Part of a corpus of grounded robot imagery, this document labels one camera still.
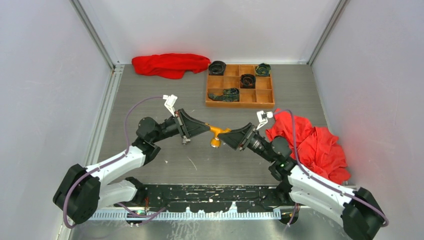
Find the orange plastic faucet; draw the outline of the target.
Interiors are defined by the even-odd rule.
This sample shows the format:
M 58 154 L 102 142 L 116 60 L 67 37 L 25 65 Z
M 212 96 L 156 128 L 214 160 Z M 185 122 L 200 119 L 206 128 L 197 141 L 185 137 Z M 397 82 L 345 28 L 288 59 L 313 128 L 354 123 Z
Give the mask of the orange plastic faucet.
M 209 131 L 213 133 L 213 138 L 210 141 L 211 147 L 219 148 L 222 144 L 222 141 L 219 138 L 219 134 L 229 133 L 231 129 L 230 128 L 222 129 L 217 126 L 210 125 L 209 123 L 206 123 L 206 125 L 209 127 Z

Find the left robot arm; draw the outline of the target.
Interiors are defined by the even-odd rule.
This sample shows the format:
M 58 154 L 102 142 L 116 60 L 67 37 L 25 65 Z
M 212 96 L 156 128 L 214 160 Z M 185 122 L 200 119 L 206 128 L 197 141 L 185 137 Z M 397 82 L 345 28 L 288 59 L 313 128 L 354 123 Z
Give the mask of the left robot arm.
M 179 109 L 162 123 L 152 117 L 142 118 L 136 130 L 136 139 L 124 151 L 100 163 L 72 165 L 64 175 L 53 203 L 62 210 L 68 228 L 86 222 L 96 210 L 121 202 L 141 206 L 146 200 L 142 184 L 133 177 L 119 183 L 113 180 L 125 173 L 145 166 L 159 153 L 157 142 L 179 135 L 183 142 L 209 132 L 212 126 L 190 117 Z

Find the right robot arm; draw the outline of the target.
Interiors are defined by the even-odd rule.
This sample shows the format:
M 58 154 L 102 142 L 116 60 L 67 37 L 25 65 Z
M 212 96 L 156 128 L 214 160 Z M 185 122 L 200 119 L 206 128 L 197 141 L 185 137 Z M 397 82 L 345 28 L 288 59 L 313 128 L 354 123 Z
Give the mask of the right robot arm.
M 388 218 L 369 190 L 339 185 L 308 170 L 291 157 L 293 151 L 286 138 L 267 141 L 251 123 L 217 137 L 234 150 L 249 149 L 271 163 L 268 169 L 279 181 L 277 198 L 281 204 L 310 207 L 338 223 L 353 240 L 372 240 L 388 226 Z

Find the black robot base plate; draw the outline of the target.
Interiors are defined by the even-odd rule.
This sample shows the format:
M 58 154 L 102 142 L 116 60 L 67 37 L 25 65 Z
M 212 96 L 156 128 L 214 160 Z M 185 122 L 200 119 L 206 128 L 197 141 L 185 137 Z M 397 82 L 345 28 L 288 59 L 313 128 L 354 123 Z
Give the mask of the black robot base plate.
M 238 213 L 264 213 L 295 203 L 273 185 L 145 184 L 141 195 L 124 205 L 171 213 L 225 213 L 235 205 Z

